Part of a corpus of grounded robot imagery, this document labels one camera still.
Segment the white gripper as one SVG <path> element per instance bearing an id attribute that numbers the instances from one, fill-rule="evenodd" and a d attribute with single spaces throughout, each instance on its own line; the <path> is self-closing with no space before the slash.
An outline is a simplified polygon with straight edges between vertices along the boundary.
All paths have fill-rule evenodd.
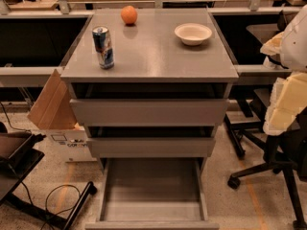
<path id="1" fill-rule="evenodd" d="M 281 52 L 283 34 L 283 32 L 276 34 L 260 49 L 262 54 L 267 55 L 263 61 L 262 76 L 279 77 L 272 87 L 270 105 L 263 125 L 265 133 L 272 136 L 285 132 L 307 106 L 307 74 L 298 72 L 291 74 L 289 69 L 283 68 L 279 61 L 270 57 Z"/>

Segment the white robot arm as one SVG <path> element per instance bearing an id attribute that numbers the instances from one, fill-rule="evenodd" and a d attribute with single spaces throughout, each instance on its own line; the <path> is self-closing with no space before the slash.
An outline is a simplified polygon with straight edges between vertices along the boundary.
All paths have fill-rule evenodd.
<path id="1" fill-rule="evenodd" d="M 285 80 L 273 85 L 263 130 L 277 136 L 285 132 L 295 117 L 307 107 L 307 5 L 286 29 L 268 40 L 260 49 L 268 55 L 280 55 L 280 63 L 292 71 Z"/>

